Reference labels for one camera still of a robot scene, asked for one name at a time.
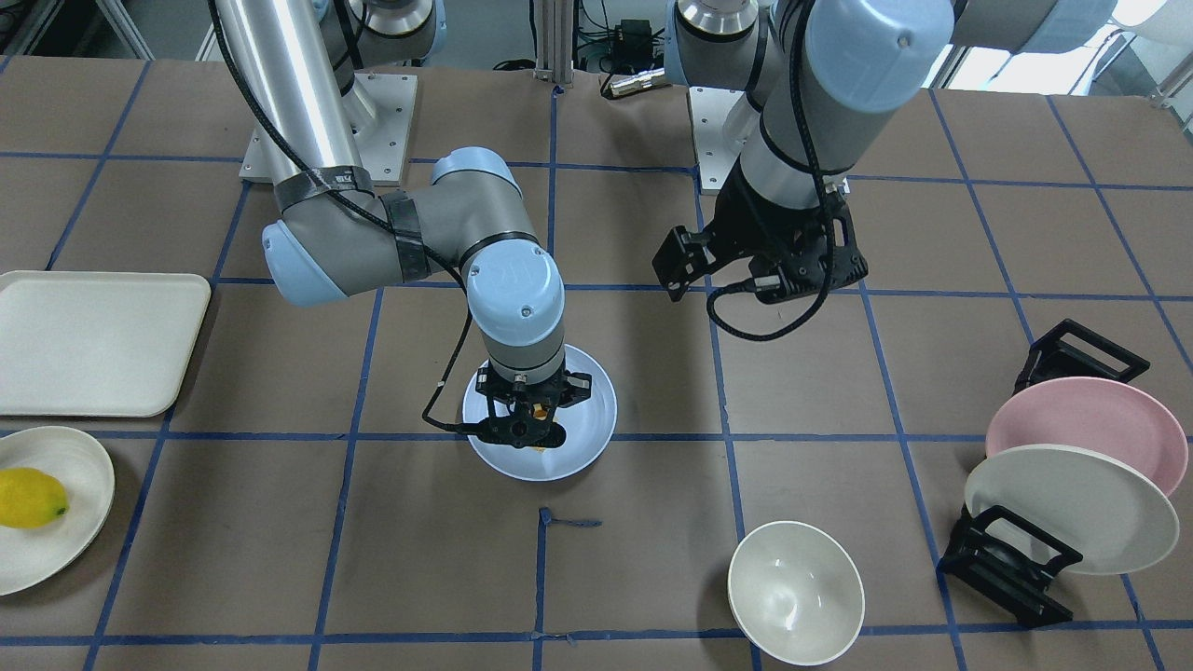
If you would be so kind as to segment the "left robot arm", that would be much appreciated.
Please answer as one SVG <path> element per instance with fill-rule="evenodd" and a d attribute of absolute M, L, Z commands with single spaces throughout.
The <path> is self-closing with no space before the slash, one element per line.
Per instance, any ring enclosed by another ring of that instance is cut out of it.
<path fill-rule="evenodd" d="M 665 76 L 740 90 L 753 113 L 711 224 L 676 226 L 653 256 L 673 301 L 740 259 L 762 303 L 857 284 L 841 185 L 950 44 L 1013 54 L 1074 50 L 1112 1 L 670 1 Z"/>

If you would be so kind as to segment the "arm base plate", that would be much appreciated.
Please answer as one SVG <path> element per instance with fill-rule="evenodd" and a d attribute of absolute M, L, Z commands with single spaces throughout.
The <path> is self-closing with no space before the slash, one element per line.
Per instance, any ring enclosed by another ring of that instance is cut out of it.
<path fill-rule="evenodd" d="M 715 196 L 727 183 L 748 131 L 742 90 L 690 88 L 692 141 L 700 193 Z"/>
<path fill-rule="evenodd" d="M 330 165 L 333 158 L 345 165 L 354 158 L 373 186 L 397 187 L 404 181 L 415 98 L 418 76 L 366 70 L 356 74 L 345 97 L 324 101 L 313 121 L 285 112 L 277 131 L 311 167 Z M 333 101 L 341 111 L 332 113 L 333 127 L 323 127 Z"/>

